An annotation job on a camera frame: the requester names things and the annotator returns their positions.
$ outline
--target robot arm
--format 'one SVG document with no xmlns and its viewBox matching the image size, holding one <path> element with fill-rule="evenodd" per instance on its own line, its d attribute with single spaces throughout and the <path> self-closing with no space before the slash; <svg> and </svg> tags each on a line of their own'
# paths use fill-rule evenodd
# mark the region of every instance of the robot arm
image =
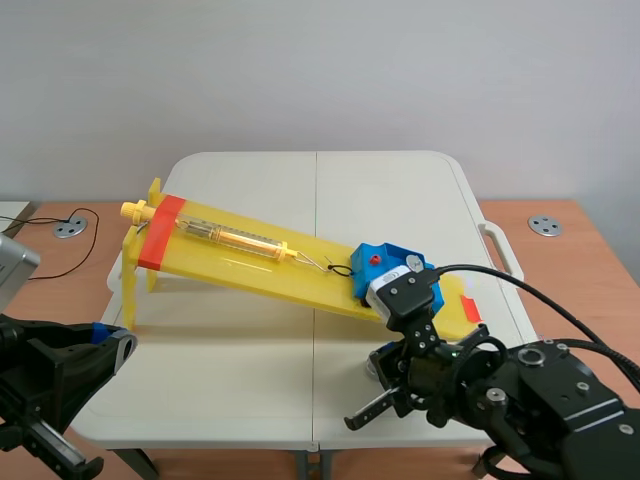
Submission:
<svg viewBox="0 0 640 480">
<path fill-rule="evenodd" d="M 39 263 L 0 235 L 0 311 Z M 0 449 L 24 446 L 60 478 L 102 471 L 61 435 L 85 403 L 133 353 L 136 337 L 102 324 L 20 321 L 0 314 Z"/>
<path fill-rule="evenodd" d="M 347 427 L 362 428 L 391 407 L 399 417 L 422 410 L 438 428 L 454 419 L 484 430 L 496 446 L 484 453 L 483 466 L 499 479 L 633 478 L 640 469 L 640 411 L 628 408 L 569 346 L 615 352 L 574 340 L 507 349 L 485 326 L 449 345 L 432 323 L 430 286 L 438 278 L 437 269 L 427 269 L 372 283 L 369 304 L 404 339 L 371 354 L 385 393 L 346 418 Z M 617 355 L 626 373 L 640 378 L 640 368 Z M 495 467 L 504 455 L 531 475 Z"/>
</svg>

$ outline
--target yellow plastic board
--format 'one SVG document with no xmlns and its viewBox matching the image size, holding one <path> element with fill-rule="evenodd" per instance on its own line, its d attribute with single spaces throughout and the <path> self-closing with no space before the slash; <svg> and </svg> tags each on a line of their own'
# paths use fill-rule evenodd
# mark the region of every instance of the yellow plastic board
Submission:
<svg viewBox="0 0 640 480">
<path fill-rule="evenodd" d="M 159 184 L 154 182 L 149 196 L 156 206 L 164 198 L 164 194 L 158 193 L 158 189 Z M 274 240 L 286 241 L 288 248 L 305 253 L 325 267 L 329 260 L 333 264 L 350 265 L 350 256 L 355 248 L 190 201 L 185 202 L 180 213 Z M 135 301 L 132 298 L 133 292 L 128 295 L 126 291 L 132 289 L 131 266 L 137 264 L 147 233 L 148 229 L 143 228 L 136 234 L 135 228 L 132 227 L 123 244 L 125 303 Z M 172 232 L 167 244 L 161 271 L 276 297 L 349 317 L 380 321 L 371 308 L 363 307 L 359 299 L 353 297 L 353 281 L 349 277 L 340 276 L 335 272 L 322 272 L 312 265 L 297 262 L 292 258 L 277 262 L 272 258 L 216 245 L 177 228 Z M 150 272 L 147 278 L 150 289 L 154 280 L 155 272 Z M 460 304 L 460 295 L 464 294 L 464 285 L 459 278 L 451 275 L 445 275 L 440 285 L 445 307 L 436 317 L 436 326 L 444 338 L 459 339 L 474 328 L 474 325 L 466 321 L 462 307 L 456 306 Z M 132 327 L 135 322 L 135 307 L 124 307 L 125 313 L 131 313 L 125 317 L 130 318 L 128 323 Z"/>
</svg>

